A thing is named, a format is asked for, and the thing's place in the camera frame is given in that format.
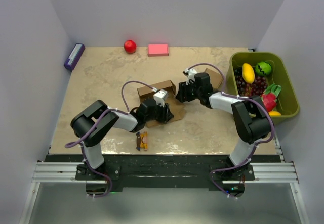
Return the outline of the small snack wrapper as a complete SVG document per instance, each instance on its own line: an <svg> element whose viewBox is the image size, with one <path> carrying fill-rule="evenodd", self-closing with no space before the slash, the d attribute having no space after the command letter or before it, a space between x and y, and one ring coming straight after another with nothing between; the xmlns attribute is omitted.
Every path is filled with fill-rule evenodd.
<svg viewBox="0 0 324 224"><path fill-rule="evenodd" d="M148 133L146 131L140 133L136 133L136 149L140 151L141 149L144 149L145 151L148 150L148 144L147 144L147 136Z"/></svg>

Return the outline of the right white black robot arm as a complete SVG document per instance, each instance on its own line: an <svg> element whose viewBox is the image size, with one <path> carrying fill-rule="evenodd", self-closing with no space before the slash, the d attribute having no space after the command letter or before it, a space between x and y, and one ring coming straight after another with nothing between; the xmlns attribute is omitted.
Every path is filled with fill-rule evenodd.
<svg viewBox="0 0 324 224"><path fill-rule="evenodd" d="M230 95L213 89L207 73L194 69L185 70L185 82L179 83L176 99L180 102L199 100L210 109L218 109L233 115L238 142L229 155L229 165L218 171L225 171L231 180L243 175L247 165L260 144L270 142L274 137L274 123L261 98Z"/></svg>

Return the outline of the large brown cardboard box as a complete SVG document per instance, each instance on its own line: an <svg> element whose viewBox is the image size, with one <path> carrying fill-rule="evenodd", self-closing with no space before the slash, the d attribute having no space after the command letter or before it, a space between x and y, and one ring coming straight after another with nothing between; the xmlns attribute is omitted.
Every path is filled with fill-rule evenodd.
<svg viewBox="0 0 324 224"><path fill-rule="evenodd" d="M146 127L179 121L185 116L184 104L176 99L176 86L167 80L137 89L140 105L136 115Z"/></svg>

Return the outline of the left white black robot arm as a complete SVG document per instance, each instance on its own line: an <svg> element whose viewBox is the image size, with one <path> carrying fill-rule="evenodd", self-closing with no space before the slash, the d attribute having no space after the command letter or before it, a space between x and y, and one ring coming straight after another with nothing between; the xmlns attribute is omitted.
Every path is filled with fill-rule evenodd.
<svg viewBox="0 0 324 224"><path fill-rule="evenodd" d="M78 140L65 144L65 148L80 145L89 165L87 174L99 180L105 174L101 141L112 128L137 133L149 121L167 123L173 118L170 105L159 103L153 98L144 100L129 113L110 108L102 100L97 100L72 119L70 126Z"/></svg>

